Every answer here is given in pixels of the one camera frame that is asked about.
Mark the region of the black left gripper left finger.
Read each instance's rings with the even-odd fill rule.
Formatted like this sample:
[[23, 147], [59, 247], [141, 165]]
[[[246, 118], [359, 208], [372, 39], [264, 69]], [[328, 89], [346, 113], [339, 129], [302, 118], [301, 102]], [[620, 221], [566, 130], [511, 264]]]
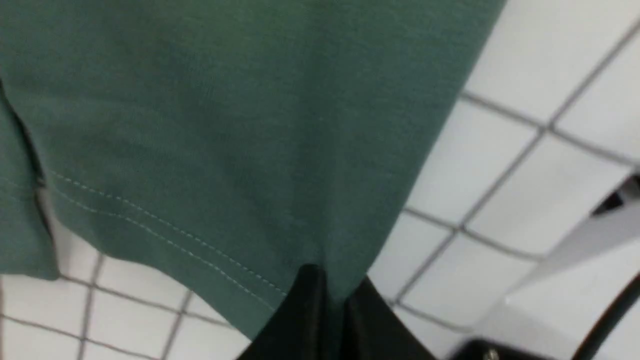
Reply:
[[322, 267], [305, 264], [240, 360], [338, 360], [345, 310], [330, 298]]

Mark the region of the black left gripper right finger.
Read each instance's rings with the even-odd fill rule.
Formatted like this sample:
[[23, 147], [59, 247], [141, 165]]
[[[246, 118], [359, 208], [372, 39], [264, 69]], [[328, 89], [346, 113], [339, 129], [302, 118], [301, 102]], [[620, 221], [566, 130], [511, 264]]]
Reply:
[[345, 360], [434, 360], [366, 277], [345, 301]]

